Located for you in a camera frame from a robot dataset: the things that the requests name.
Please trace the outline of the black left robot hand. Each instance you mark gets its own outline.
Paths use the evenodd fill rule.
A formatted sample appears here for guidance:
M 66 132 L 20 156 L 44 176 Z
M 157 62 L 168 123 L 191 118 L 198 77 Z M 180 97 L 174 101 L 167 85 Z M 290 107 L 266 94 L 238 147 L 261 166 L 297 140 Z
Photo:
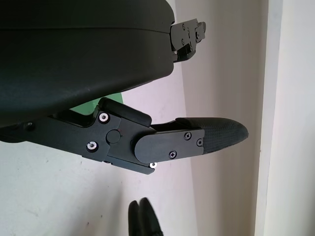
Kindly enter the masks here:
M 193 57 L 206 24 L 175 22 L 164 0 L 3 0 L 0 139 L 31 142 L 131 171 L 233 146 L 227 118 L 149 115 L 108 98 L 166 77 Z

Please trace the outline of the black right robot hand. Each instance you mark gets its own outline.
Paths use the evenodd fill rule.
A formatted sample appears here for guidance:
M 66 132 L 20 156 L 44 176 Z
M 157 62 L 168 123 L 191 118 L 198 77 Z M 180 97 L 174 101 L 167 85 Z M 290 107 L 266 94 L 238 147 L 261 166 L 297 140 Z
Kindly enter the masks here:
M 132 201 L 128 207 L 129 236 L 164 236 L 155 211 L 148 200 Z

